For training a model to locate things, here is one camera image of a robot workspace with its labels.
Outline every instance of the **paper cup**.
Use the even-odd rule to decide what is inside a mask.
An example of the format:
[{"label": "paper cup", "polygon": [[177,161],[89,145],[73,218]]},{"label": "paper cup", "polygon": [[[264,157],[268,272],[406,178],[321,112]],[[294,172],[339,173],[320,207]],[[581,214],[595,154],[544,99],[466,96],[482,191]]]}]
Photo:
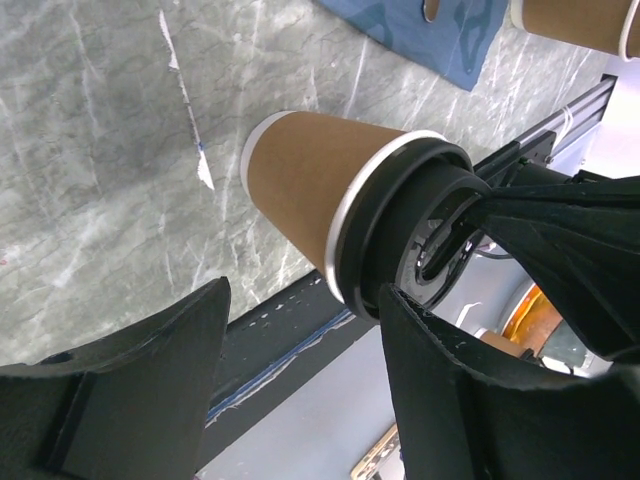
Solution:
[{"label": "paper cup", "polygon": [[[511,0],[511,20],[536,35],[617,55],[630,6],[631,0]],[[640,56],[637,13],[627,33],[627,55]]]},{"label": "paper cup", "polygon": [[336,247],[367,179],[404,144],[442,135],[307,112],[281,112],[258,125],[241,157],[242,184],[256,207],[338,289]]}]

